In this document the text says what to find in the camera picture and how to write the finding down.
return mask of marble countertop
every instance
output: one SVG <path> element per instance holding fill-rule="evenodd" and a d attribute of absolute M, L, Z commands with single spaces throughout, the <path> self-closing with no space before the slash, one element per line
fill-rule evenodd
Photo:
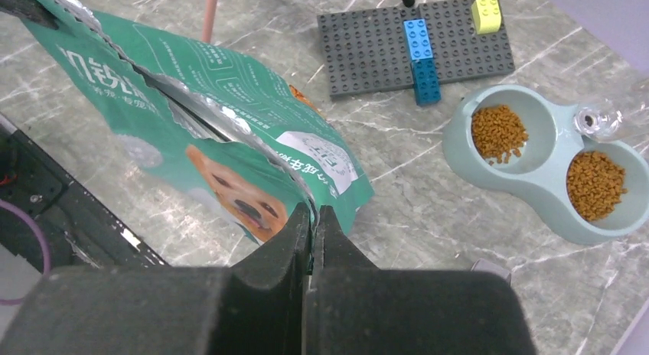
<path fill-rule="evenodd" d="M 81 1 L 176 34 L 201 32 L 204 0 Z M 347 139 L 377 192 L 350 238 L 379 267 L 469 269 L 488 259 L 512 271 L 541 354 L 609 353 L 649 296 L 649 229 L 597 246 L 568 243 L 521 200 L 455 176 L 441 130 L 460 98 L 481 86 L 519 83 L 565 103 L 636 73 L 547 0 L 501 0 L 517 64 L 510 76 L 444 85 L 443 101 L 427 108 L 405 91 L 330 101 L 316 14 L 398 4 L 220 0 L 214 40 L 282 74 Z M 7 15 L 0 15 L 0 69 L 0 111 L 171 264 L 231 265 L 256 248 L 139 171 L 99 113 Z M 630 143 L 649 148 L 649 140 Z"/>

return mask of pink pole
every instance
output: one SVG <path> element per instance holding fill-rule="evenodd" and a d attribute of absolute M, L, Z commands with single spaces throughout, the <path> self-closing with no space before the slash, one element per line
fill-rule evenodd
<path fill-rule="evenodd" d="M 212 41 L 212 30 L 214 29 L 214 16 L 217 14 L 218 0 L 207 0 L 205 8 L 205 19 L 203 20 L 203 35 L 201 40 L 210 43 Z"/>

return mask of double pet bowl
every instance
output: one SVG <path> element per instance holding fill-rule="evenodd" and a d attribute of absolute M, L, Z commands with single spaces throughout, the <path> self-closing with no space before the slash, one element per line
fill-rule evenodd
<path fill-rule="evenodd" d="M 471 135 L 474 112 L 507 105 L 525 127 L 529 140 L 521 156 L 489 165 Z M 597 143 L 573 125 L 577 105 L 559 106 L 517 85 L 499 85 L 470 93 L 460 103 L 443 135 L 444 156 L 451 169 L 476 187 L 513 194 L 529 204 L 556 234 L 578 244 L 596 244 L 632 233 L 649 217 L 649 167 L 623 142 Z M 566 175 L 574 157 L 600 151 L 626 170 L 621 203 L 606 218 L 589 223 L 570 203 Z"/>

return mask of white label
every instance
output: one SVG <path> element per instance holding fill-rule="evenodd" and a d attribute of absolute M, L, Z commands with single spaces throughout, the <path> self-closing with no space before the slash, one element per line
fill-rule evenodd
<path fill-rule="evenodd" d="M 131 232 L 131 230 L 124 229 L 124 231 L 122 231 L 122 236 L 124 237 L 124 239 L 126 239 L 127 242 L 129 242 L 133 246 L 133 248 L 137 249 L 138 252 L 140 251 L 139 246 L 141 241 L 140 239 L 135 237 L 135 235 Z"/>
<path fill-rule="evenodd" d="M 284 132 L 277 138 L 277 142 L 312 157 L 322 171 L 332 179 L 338 194 L 343 194 L 351 183 L 358 179 L 354 164 L 347 152 L 318 135 Z"/>

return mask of lego baseplate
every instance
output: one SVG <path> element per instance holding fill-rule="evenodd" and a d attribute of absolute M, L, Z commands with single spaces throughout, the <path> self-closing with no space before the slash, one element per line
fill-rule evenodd
<path fill-rule="evenodd" d="M 504 20 L 493 34 L 476 35 L 474 0 L 424 3 L 318 16 L 332 98 L 413 88 L 403 22 L 426 20 L 440 84 L 514 71 Z"/>
<path fill-rule="evenodd" d="M 377 8 L 318 16 L 331 97 L 413 88 L 403 22 L 417 8 Z"/>
<path fill-rule="evenodd" d="M 477 35 L 471 18 L 473 1 L 448 0 L 419 5 L 442 85 L 501 76 L 515 70 L 504 20 L 498 32 Z"/>

